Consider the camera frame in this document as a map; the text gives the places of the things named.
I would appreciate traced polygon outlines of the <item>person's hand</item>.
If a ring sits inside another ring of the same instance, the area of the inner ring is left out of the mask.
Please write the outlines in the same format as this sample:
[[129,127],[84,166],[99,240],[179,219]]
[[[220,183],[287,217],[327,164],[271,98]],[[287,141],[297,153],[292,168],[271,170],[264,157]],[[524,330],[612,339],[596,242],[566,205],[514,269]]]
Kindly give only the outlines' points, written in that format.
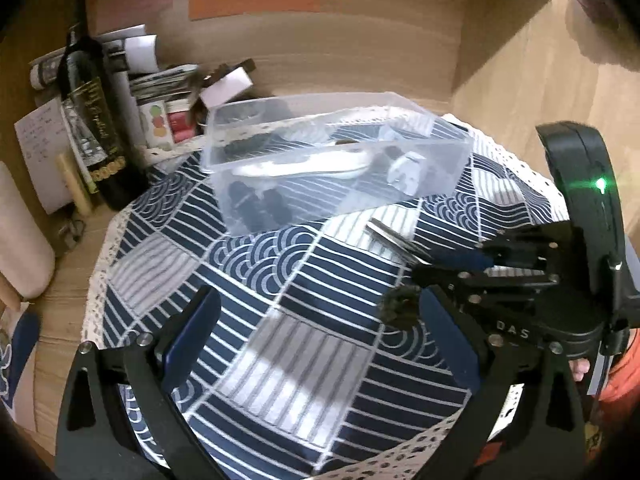
[[588,359],[580,358],[568,362],[570,372],[575,382],[581,382],[590,371],[590,362]]

